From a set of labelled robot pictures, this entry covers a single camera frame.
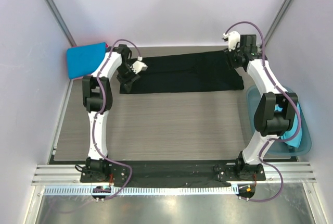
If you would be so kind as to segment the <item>aluminium frame rail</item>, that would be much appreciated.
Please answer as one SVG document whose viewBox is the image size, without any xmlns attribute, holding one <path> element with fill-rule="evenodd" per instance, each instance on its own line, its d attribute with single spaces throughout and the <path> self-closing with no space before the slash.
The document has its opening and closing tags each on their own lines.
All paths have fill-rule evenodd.
<svg viewBox="0 0 333 224">
<path fill-rule="evenodd" d="M 315 175 L 308 162 L 273 163 L 285 183 L 315 183 Z M 81 174 L 74 165 L 38 165 L 32 185 L 71 185 L 80 183 Z"/>
</svg>

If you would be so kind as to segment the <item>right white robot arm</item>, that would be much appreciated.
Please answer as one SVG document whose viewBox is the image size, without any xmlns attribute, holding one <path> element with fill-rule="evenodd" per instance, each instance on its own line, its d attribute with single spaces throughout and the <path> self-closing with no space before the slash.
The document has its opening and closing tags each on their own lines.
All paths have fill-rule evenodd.
<svg viewBox="0 0 333 224">
<path fill-rule="evenodd" d="M 255 132 L 227 172 L 237 180 L 265 180 L 263 156 L 274 142 L 292 129 L 294 119 L 299 115 L 298 97 L 296 93 L 287 92 L 276 80 L 265 54 L 258 50 L 256 35 L 233 31 L 224 33 L 223 40 L 228 43 L 225 51 L 228 65 L 235 69 L 242 67 L 261 95 L 253 117 Z"/>
</svg>

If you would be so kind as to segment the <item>right aluminium corner post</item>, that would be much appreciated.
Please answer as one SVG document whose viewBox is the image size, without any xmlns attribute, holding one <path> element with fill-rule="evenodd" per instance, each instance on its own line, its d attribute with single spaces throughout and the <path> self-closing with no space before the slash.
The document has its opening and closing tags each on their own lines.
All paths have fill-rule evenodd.
<svg viewBox="0 0 333 224">
<path fill-rule="evenodd" d="M 265 44 L 264 46 L 267 46 L 269 43 L 270 39 L 274 35 L 275 31 L 277 30 L 278 26 L 282 22 L 284 16 L 286 15 L 288 9 L 291 7 L 293 0 L 283 0 L 273 22 L 271 23 L 267 34 L 265 35 Z"/>
</svg>

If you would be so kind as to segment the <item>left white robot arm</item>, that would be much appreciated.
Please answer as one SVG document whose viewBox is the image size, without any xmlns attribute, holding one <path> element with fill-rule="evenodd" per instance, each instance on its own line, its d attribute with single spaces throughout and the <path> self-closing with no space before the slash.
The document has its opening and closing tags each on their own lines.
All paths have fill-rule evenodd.
<svg viewBox="0 0 333 224">
<path fill-rule="evenodd" d="M 147 68 L 142 58 L 131 60 L 131 57 L 132 51 L 125 44 L 109 47 L 97 69 L 82 79 L 90 138 L 88 157 L 81 169 L 82 182 L 105 182 L 112 175 L 106 144 L 107 118 L 113 104 L 110 80 L 117 73 L 117 80 L 130 92 L 133 83 L 140 78 L 138 73 Z"/>
</svg>

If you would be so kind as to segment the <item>black t shirt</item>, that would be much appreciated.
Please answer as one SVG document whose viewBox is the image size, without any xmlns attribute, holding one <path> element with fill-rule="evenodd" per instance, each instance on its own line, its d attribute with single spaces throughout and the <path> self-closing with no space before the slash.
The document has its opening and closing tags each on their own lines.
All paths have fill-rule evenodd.
<svg viewBox="0 0 333 224">
<path fill-rule="evenodd" d="M 147 70 L 130 94 L 235 91 L 244 89 L 238 72 L 230 69 L 223 51 L 146 57 Z"/>
</svg>

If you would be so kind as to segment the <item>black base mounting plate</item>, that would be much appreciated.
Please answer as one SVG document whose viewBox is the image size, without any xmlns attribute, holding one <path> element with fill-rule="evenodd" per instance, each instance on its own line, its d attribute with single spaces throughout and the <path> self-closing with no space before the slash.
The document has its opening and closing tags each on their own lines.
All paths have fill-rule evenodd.
<svg viewBox="0 0 333 224">
<path fill-rule="evenodd" d="M 109 163 L 86 160 L 76 165 L 83 183 L 111 183 L 132 188 L 212 188 L 232 181 L 265 181 L 263 165 L 236 160 L 139 160 Z"/>
</svg>

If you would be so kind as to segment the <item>aluminium corner post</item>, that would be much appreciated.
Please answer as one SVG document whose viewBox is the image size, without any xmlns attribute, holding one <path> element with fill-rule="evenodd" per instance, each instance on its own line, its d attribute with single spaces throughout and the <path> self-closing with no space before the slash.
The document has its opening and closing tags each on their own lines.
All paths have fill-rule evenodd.
<svg viewBox="0 0 333 224">
<path fill-rule="evenodd" d="M 273 22 L 271 23 L 267 34 L 265 35 L 265 44 L 264 46 L 267 46 L 269 43 L 270 39 L 274 35 L 275 31 L 277 30 L 278 26 L 282 22 L 284 16 L 286 15 L 288 9 L 291 7 L 293 0 L 283 0 Z"/>
<path fill-rule="evenodd" d="M 56 22 L 58 23 L 61 31 L 63 32 L 64 36 L 66 37 L 66 39 L 68 40 L 69 44 L 74 47 L 76 46 L 76 42 L 67 26 L 67 24 L 65 23 L 57 5 L 55 4 L 54 0 L 44 0 L 47 7 L 49 8 L 50 12 L 52 13 L 52 15 L 54 16 Z"/>
</svg>

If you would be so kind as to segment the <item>folded blue t shirt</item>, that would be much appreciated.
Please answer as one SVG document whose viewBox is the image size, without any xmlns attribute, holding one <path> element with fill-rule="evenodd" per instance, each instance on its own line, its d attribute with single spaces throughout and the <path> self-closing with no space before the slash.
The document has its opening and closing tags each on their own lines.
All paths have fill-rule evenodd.
<svg viewBox="0 0 333 224">
<path fill-rule="evenodd" d="M 107 47 L 107 43 L 101 42 L 67 49 L 69 79 L 77 79 L 93 73 L 103 61 Z"/>
</svg>

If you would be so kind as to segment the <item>translucent blue plastic bin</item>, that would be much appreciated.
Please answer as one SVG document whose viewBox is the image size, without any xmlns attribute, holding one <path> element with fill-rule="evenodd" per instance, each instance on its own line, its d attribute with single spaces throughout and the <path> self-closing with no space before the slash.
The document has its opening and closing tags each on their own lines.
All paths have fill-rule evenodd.
<svg viewBox="0 0 333 224">
<path fill-rule="evenodd" d="M 254 113 L 260 102 L 261 95 L 255 85 L 249 87 L 246 91 L 246 101 L 248 108 L 248 116 L 250 121 L 251 135 L 255 133 L 254 127 Z M 274 142 L 274 144 L 266 152 L 268 155 L 274 155 L 278 157 L 287 156 L 302 156 L 307 154 L 312 147 L 312 140 L 306 124 L 305 117 L 303 115 L 300 104 L 297 108 L 301 116 L 301 129 L 298 135 L 289 142 Z"/>
</svg>

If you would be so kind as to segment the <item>left aluminium corner post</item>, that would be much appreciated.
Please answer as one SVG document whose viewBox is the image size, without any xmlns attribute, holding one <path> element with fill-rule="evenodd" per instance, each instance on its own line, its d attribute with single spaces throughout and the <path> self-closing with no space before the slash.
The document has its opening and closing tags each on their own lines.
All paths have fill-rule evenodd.
<svg viewBox="0 0 333 224">
<path fill-rule="evenodd" d="M 64 36 L 66 37 L 66 39 L 68 40 L 69 44 L 74 47 L 76 46 L 76 42 L 67 26 L 67 24 L 65 23 L 57 5 L 55 4 L 54 0 L 44 0 L 47 7 L 49 8 L 50 12 L 52 13 L 52 15 L 54 16 L 56 22 L 58 23 L 61 31 L 63 32 Z"/>
</svg>

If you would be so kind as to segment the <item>crumpled light blue t shirt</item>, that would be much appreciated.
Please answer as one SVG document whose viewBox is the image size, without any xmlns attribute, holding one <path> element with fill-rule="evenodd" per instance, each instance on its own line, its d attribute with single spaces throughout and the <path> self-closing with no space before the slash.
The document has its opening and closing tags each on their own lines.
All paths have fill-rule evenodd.
<svg viewBox="0 0 333 224">
<path fill-rule="evenodd" d="M 300 127 L 300 130 L 297 132 L 297 135 L 293 139 L 291 139 L 289 141 L 285 141 L 285 139 L 289 139 L 292 136 L 294 136 L 294 134 L 297 131 L 297 128 L 298 128 L 298 116 L 297 116 L 297 114 L 295 114 L 291 130 L 286 131 L 282 136 L 280 136 L 279 139 L 281 141 L 275 141 L 275 143 L 278 143 L 278 144 L 285 143 L 291 147 L 299 148 L 299 146 L 301 144 L 301 139 L 302 139 L 302 127 Z"/>
</svg>

